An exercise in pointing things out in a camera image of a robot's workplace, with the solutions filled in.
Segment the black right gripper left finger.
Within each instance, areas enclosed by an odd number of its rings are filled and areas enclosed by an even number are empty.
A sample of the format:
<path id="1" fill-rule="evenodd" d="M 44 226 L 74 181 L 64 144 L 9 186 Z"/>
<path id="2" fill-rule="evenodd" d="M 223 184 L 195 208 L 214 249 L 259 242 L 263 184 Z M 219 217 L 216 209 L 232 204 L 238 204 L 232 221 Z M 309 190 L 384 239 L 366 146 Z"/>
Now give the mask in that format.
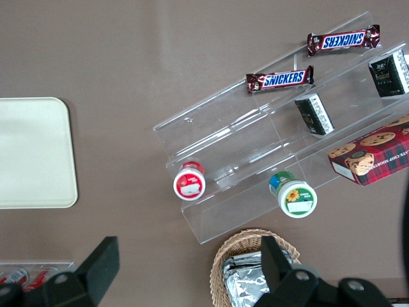
<path id="1" fill-rule="evenodd" d="M 27 292 L 20 285 L 2 285 L 1 306 L 98 306 L 119 269 L 118 238 L 105 237 L 73 272 L 59 273 Z"/>

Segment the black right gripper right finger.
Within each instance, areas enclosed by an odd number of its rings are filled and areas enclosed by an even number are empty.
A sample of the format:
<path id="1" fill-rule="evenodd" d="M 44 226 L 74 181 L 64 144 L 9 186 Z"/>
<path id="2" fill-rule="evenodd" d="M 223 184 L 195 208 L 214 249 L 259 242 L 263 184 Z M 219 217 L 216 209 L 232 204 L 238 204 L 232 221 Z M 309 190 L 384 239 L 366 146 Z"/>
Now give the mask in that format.
<path id="1" fill-rule="evenodd" d="M 307 269 L 294 269 L 271 236 L 261 239 L 261 268 L 269 293 L 256 306 L 392 306 L 371 282 L 345 278 L 332 286 Z"/>

